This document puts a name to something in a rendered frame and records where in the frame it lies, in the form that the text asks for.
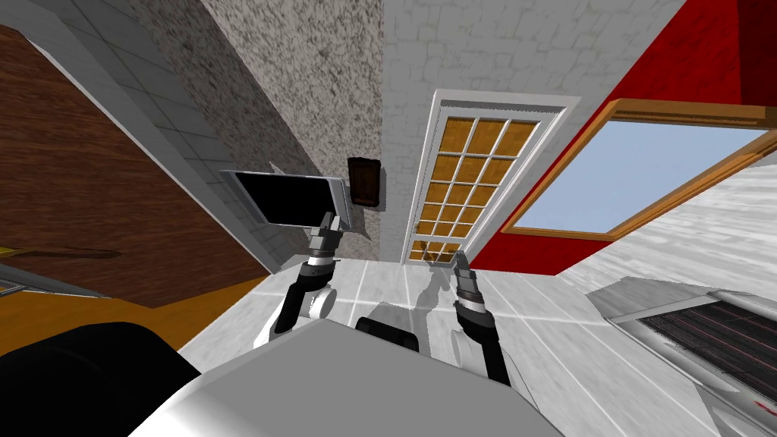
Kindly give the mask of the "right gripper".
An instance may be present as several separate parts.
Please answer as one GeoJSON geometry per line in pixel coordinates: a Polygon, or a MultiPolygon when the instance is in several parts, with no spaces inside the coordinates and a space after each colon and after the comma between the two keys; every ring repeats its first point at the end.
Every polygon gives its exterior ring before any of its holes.
{"type": "Polygon", "coordinates": [[[464,251],[456,251],[451,262],[457,282],[456,294],[458,299],[482,303],[483,295],[477,286],[477,276],[474,271],[470,270],[464,251]]]}

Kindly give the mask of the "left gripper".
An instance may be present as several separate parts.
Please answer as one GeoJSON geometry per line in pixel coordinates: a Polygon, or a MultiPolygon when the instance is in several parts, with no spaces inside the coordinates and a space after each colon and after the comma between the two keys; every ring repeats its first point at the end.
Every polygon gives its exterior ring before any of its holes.
{"type": "Polygon", "coordinates": [[[329,258],[335,255],[341,243],[341,218],[332,217],[332,212],[326,212],[318,228],[310,232],[310,256],[329,258]]]}

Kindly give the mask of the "silver appliance with black door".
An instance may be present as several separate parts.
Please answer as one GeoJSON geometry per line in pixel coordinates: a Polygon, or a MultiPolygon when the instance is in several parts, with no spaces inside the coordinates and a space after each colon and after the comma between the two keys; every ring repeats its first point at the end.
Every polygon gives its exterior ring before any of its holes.
{"type": "Polygon", "coordinates": [[[261,223],[318,228],[326,213],[351,230],[349,200],[341,178],[221,170],[224,182],[242,206],[261,223]]]}

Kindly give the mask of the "white door with amber panes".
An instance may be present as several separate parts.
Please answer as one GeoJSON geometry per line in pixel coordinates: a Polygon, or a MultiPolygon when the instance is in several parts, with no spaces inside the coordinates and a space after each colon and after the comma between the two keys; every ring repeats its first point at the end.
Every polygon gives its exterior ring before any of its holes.
{"type": "Polygon", "coordinates": [[[402,249],[404,263],[474,259],[513,212],[530,166],[579,103],[576,96],[435,91],[402,249]]]}

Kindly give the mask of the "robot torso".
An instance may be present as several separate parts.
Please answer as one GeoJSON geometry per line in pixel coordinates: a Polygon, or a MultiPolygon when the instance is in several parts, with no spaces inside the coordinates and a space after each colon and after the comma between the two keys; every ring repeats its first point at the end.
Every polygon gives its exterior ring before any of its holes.
{"type": "Polygon", "coordinates": [[[515,389],[328,319],[211,369],[130,437],[563,437],[515,389]]]}

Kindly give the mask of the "wooden framed window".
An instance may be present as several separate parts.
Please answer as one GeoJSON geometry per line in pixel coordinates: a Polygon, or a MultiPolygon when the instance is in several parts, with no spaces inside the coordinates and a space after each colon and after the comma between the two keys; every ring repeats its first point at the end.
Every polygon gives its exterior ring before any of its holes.
{"type": "Polygon", "coordinates": [[[777,106],[616,99],[502,227],[616,241],[777,150],[777,106]]]}

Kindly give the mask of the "silver appliance with black grille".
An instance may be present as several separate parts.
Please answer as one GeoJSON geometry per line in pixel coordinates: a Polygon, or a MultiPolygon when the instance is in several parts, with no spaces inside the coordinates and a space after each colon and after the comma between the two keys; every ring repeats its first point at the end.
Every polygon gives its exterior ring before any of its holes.
{"type": "Polygon", "coordinates": [[[636,277],[588,299],[692,380],[721,437],[777,437],[777,302],[636,277]]]}

